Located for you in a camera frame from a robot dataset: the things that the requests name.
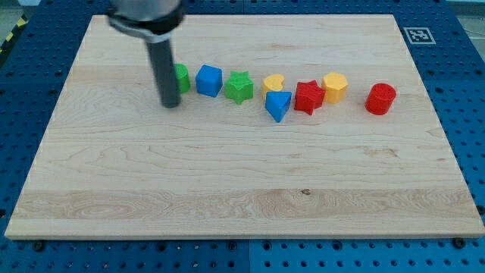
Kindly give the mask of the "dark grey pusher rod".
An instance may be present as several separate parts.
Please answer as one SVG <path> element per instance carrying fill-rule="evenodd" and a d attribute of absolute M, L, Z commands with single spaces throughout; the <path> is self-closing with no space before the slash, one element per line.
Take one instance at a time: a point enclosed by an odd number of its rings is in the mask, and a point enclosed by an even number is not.
<path fill-rule="evenodd" d="M 176 108 L 181 101 L 169 35 L 152 35 L 146 39 L 156 86 L 165 108 Z"/>

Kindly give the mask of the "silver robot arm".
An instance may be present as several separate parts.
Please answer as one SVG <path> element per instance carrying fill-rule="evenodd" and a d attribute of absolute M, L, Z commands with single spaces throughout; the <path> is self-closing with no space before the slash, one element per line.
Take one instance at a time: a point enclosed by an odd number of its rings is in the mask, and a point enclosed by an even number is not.
<path fill-rule="evenodd" d="M 171 32 L 182 23 L 185 14 L 182 0 L 111 0 L 107 11 L 111 27 L 145 41 L 165 108 L 176 108 L 180 104 Z"/>

